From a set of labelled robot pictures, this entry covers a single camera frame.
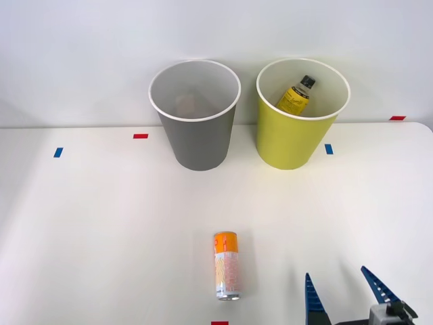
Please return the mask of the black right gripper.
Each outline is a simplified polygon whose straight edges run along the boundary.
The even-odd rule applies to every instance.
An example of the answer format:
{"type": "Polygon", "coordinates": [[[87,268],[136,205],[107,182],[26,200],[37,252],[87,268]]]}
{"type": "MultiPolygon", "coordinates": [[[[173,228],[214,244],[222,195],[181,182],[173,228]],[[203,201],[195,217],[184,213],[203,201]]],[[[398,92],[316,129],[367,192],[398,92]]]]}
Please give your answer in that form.
{"type": "MultiPolygon", "coordinates": [[[[414,320],[417,313],[403,300],[398,298],[375,274],[364,265],[361,272],[365,276],[373,294],[377,300],[369,310],[370,320],[414,320]]],[[[309,273],[305,274],[304,281],[305,298],[305,324],[306,325],[368,325],[368,319],[349,320],[333,323],[330,321],[323,304],[315,290],[309,273]]]]}

